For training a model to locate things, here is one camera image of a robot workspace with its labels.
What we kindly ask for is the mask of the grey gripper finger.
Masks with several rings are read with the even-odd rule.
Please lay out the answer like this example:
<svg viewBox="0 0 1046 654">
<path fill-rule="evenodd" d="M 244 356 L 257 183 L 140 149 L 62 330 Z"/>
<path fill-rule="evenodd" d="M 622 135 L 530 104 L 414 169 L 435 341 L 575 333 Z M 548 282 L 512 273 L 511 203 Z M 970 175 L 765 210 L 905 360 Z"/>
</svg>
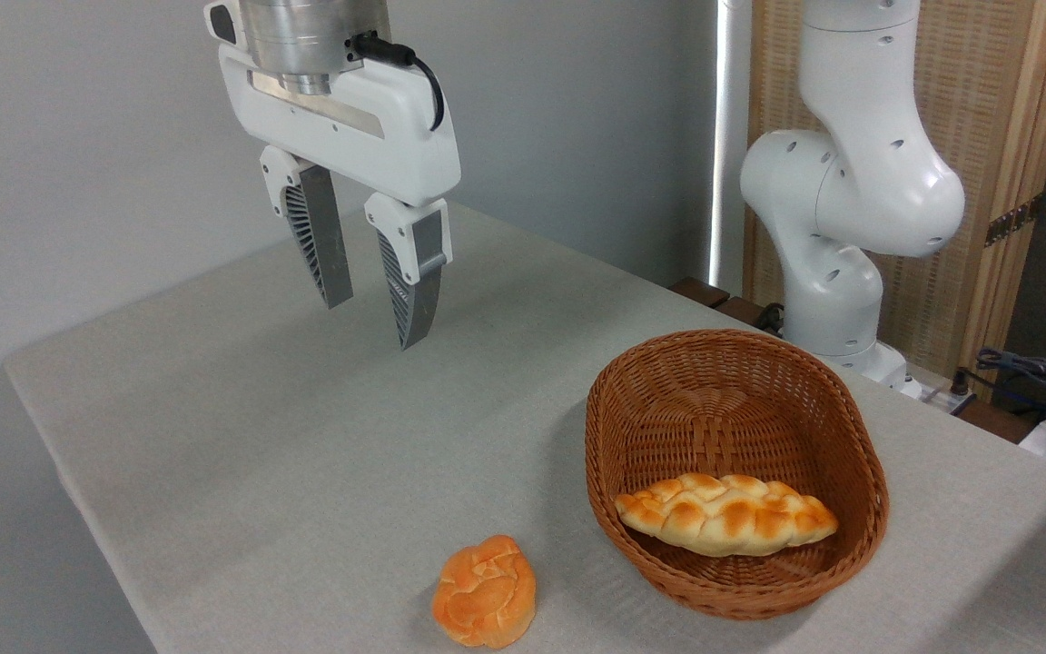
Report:
<svg viewBox="0 0 1046 654">
<path fill-rule="evenodd" d="M 390 290 L 401 349 L 428 335 L 439 306 L 441 269 L 453 260 L 449 208 L 444 199 L 410 206 L 382 193 L 366 200 Z"/>
<path fill-rule="evenodd" d="M 353 298 L 340 212 L 331 171 L 274 145 L 259 165 L 275 215 L 287 221 L 319 295 L 328 309 Z"/>
</svg>

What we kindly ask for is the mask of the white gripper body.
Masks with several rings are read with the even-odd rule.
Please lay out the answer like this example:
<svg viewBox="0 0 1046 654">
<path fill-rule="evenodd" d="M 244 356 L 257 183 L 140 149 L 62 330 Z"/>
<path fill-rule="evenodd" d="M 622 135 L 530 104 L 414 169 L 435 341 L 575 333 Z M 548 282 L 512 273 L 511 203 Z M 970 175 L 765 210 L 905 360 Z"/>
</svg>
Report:
<svg viewBox="0 0 1046 654">
<path fill-rule="evenodd" d="M 459 182 L 439 93 L 415 64 L 382 59 L 383 1 L 215 1 L 204 23 L 250 136 L 414 206 Z"/>
</svg>

